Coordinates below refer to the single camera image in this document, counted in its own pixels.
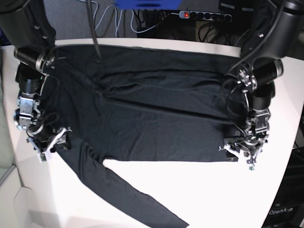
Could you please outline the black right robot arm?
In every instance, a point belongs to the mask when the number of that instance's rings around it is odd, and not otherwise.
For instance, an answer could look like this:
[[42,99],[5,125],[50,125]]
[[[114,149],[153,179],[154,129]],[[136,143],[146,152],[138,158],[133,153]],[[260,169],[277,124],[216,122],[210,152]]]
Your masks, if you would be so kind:
[[18,108],[14,122],[26,131],[42,162],[50,160],[56,144],[70,147],[67,133],[70,128],[54,128],[47,121],[46,104],[41,102],[44,85],[49,77],[44,69],[52,66],[56,57],[56,32],[50,25],[42,0],[2,0],[0,29],[11,45],[14,57],[20,61],[16,73],[19,85]]

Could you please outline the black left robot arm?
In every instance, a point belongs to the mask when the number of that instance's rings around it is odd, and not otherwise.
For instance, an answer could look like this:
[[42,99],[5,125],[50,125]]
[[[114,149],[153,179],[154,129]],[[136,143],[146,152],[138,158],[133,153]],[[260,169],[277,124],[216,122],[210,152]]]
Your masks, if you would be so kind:
[[269,137],[269,106],[275,96],[274,81],[283,75],[282,59],[300,34],[304,22],[301,0],[258,0],[240,60],[228,71],[233,92],[241,96],[240,111],[230,92],[225,108],[239,135],[224,139],[222,149],[254,170]]

